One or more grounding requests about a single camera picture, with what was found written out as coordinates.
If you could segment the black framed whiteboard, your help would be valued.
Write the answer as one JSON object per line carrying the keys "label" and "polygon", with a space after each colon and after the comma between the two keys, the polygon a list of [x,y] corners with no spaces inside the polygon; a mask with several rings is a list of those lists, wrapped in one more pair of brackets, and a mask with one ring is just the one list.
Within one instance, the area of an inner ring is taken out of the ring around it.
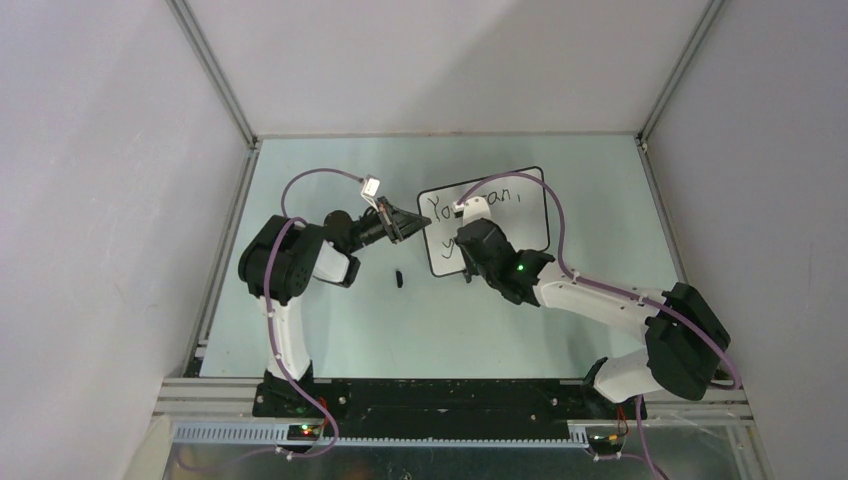
{"label": "black framed whiteboard", "polygon": [[[436,277],[460,273],[465,264],[454,237],[461,219],[452,205],[479,179],[451,184],[418,194],[419,213],[431,220],[424,230],[430,270]],[[547,200],[543,187],[531,180],[509,176],[486,183],[473,196],[486,201],[492,220],[501,227],[516,250],[545,250],[550,245]]]}

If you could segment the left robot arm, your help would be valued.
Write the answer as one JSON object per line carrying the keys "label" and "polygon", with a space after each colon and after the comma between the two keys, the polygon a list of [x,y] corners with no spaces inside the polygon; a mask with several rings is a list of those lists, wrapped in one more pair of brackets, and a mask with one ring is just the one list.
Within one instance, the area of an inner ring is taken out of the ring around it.
{"label": "left robot arm", "polygon": [[334,210],[321,224],[314,224],[300,217],[273,215],[250,241],[237,273],[268,321],[267,372],[289,379],[280,387],[277,402],[290,415],[304,416],[316,403],[315,388],[301,380],[312,365],[301,306],[310,282],[348,288],[361,266],[356,252],[382,239],[401,243],[431,223],[379,197],[357,218]]}

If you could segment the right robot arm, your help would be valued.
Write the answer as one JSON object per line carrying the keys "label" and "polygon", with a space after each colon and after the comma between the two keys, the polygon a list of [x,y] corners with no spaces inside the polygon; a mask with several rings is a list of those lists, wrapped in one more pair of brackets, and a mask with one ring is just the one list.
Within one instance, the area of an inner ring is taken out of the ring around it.
{"label": "right robot arm", "polygon": [[489,219],[460,227],[455,242],[467,274],[505,300],[576,313],[641,342],[637,351],[593,364],[581,392],[591,416],[606,418],[622,402],[659,390],[698,401],[712,388],[731,337],[694,287],[678,282],[648,291],[592,280],[548,253],[514,249]]}

